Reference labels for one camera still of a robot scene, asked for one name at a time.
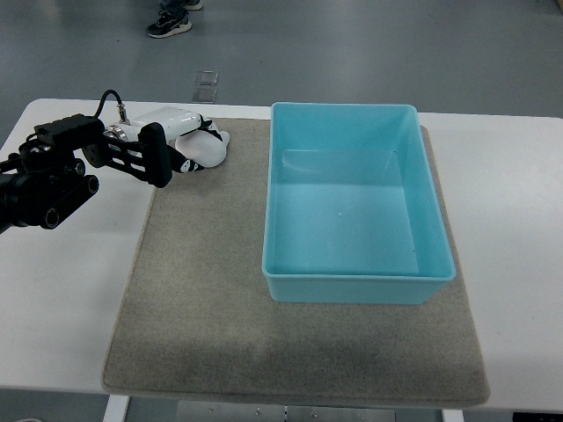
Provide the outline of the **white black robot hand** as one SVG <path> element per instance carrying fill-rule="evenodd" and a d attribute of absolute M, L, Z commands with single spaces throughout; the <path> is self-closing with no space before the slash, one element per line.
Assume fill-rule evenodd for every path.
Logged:
<path fill-rule="evenodd" d="M 175 141 L 178 137 L 192 133 L 195 130 L 203 130 L 218 136 L 221 131 L 212 119 L 204 117 L 185 109 L 172 106 L 164 106 L 156 111 L 145 113 L 132 120 L 120 120 L 106 127 L 106 134 L 124 142 L 133 142 L 142 127 L 150 123 L 160 124 L 165 132 L 165 140 L 168 144 L 171 158 L 172 170 L 178 173 L 194 172 L 207 169 L 183 156 L 175 149 Z"/>

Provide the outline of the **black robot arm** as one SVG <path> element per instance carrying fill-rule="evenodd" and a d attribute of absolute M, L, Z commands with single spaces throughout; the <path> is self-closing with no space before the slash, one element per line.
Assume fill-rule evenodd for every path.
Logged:
<path fill-rule="evenodd" d="M 38 125 L 1 162 L 1 231 L 11 227 L 54 229 L 99 190 L 86 165 L 107 166 L 162 188 L 172 179 L 165 132 L 156 122 L 135 142 L 109 135 L 95 116 L 75 114 Z"/>

